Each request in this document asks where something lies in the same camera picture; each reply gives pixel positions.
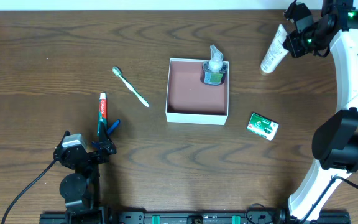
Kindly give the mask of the white cardboard box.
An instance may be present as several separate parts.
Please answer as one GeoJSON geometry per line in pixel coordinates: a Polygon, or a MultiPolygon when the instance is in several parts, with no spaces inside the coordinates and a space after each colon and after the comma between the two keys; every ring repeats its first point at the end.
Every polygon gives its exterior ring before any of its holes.
{"type": "Polygon", "coordinates": [[[229,115],[229,73],[218,86],[207,85],[203,60],[171,58],[165,115],[167,122],[224,125],[229,115]]]}

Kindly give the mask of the white lotion tube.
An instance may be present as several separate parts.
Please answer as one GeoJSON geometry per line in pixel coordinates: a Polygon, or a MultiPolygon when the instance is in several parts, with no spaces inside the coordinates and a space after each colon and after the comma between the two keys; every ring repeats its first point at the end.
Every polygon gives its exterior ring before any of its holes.
{"type": "Polygon", "coordinates": [[[275,37],[265,54],[264,59],[260,64],[260,72],[262,75],[271,74],[289,51],[283,46],[287,37],[287,31],[284,26],[280,24],[275,33],[275,37]]]}

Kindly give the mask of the red green toothpaste tube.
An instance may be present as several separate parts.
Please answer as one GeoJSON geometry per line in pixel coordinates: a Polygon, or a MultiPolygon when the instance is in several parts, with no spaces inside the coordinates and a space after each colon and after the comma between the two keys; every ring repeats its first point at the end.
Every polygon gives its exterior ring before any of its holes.
{"type": "Polygon", "coordinates": [[[101,127],[107,128],[107,98],[105,92],[100,93],[99,96],[99,113],[98,113],[98,132],[101,133],[101,127]]]}

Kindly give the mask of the clear blue soap pump bottle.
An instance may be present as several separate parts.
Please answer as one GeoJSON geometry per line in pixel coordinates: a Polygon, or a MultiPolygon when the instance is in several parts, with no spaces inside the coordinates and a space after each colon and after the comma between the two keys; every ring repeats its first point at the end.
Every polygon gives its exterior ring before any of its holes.
{"type": "Polygon", "coordinates": [[[223,53],[215,45],[210,45],[210,51],[211,58],[202,65],[201,81],[206,85],[218,86],[224,83],[229,66],[224,61],[223,53]]]}

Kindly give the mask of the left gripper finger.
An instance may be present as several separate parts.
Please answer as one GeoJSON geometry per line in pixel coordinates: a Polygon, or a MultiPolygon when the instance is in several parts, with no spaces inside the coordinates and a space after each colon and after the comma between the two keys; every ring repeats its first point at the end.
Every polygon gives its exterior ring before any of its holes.
{"type": "Polygon", "coordinates": [[[64,134],[63,134],[63,137],[62,137],[61,142],[63,142],[64,138],[65,138],[66,136],[69,136],[69,135],[70,135],[70,132],[69,132],[69,131],[65,131],[64,134]]]}
{"type": "Polygon", "coordinates": [[[106,131],[105,125],[103,123],[99,124],[99,147],[101,149],[113,149],[114,144],[110,140],[110,137],[106,131]]]}

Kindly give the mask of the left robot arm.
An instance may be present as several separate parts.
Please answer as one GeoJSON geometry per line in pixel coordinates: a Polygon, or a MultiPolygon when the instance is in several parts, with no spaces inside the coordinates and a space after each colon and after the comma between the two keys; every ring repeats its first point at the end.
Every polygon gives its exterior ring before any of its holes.
{"type": "Polygon", "coordinates": [[[93,152],[86,151],[81,134],[66,131],[53,153],[55,160],[73,170],[59,186],[67,208],[65,223],[109,223],[111,219],[108,207],[100,206],[99,165],[109,162],[116,147],[104,124],[99,125],[98,131],[99,141],[93,152]]]}

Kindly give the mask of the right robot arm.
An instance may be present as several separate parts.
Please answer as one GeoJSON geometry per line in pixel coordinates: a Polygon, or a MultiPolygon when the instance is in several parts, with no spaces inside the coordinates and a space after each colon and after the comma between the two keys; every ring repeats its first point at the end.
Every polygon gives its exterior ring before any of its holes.
{"type": "Polygon", "coordinates": [[[344,223],[344,215],[323,206],[341,183],[358,171],[358,10],[352,1],[325,1],[314,20],[305,4],[292,2],[284,16],[295,25],[283,47],[294,58],[311,53],[334,60],[337,86],[335,114],[312,140],[313,163],[277,223],[344,223]]]}

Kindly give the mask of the green soap bar box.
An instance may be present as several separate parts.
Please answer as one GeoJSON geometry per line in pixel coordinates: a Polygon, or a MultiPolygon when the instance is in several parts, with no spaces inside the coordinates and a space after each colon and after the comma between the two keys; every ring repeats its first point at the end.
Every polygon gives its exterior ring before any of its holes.
{"type": "Polygon", "coordinates": [[[247,130],[269,141],[273,140],[279,124],[257,113],[252,113],[247,130]]]}

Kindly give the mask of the green white toothbrush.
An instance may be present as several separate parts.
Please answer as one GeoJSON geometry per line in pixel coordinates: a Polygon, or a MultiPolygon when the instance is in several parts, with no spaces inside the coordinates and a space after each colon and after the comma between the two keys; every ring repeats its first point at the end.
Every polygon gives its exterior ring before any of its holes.
{"type": "Polygon", "coordinates": [[[138,100],[147,108],[150,107],[148,101],[134,88],[134,86],[127,81],[127,79],[123,76],[121,70],[118,67],[113,67],[112,68],[112,72],[113,74],[115,74],[115,76],[117,76],[118,78],[121,79],[121,81],[125,84],[125,86],[127,87],[127,89],[129,91],[131,91],[133,94],[135,94],[135,96],[138,98],[138,100]]]}

